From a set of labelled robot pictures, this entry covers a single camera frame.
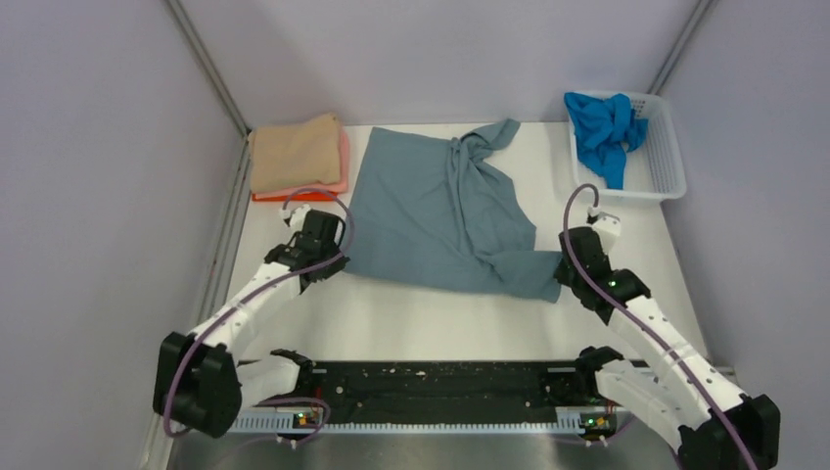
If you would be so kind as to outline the grey blue t shirt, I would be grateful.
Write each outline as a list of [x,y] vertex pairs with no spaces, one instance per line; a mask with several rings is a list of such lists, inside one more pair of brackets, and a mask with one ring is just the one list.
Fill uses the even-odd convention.
[[346,271],[557,302],[562,255],[536,249],[513,180],[487,161],[520,127],[507,118],[451,139],[373,128],[349,204],[356,236]]

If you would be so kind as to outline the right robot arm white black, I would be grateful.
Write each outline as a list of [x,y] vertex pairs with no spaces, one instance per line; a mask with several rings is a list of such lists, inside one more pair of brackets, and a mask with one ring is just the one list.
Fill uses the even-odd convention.
[[563,231],[556,280],[640,354],[652,378],[611,347],[587,348],[574,377],[587,403],[609,399],[658,434],[682,469],[772,469],[779,460],[781,413],[715,369],[673,327],[651,290],[629,269],[614,269],[593,226]]

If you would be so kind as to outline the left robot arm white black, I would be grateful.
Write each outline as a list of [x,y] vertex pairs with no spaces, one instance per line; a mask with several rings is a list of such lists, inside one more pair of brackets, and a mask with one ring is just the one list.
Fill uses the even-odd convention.
[[308,205],[281,215],[289,239],[267,252],[241,290],[188,333],[162,340],[152,408],[169,436],[178,423],[219,438],[241,411],[264,400],[281,396],[297,405],[312,396],[314,380],[301,370],[305,358],[277,352],[244,363],[241,355],[278,308],[345,268],[354,221]]

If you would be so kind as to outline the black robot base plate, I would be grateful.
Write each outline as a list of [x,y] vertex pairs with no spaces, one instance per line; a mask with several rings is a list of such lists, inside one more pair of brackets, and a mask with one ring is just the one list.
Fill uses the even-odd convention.
[[610,431],[622,408],[587,388],[572,361],[319,361],[290,398],[331,408],[329,425],[564,423]]

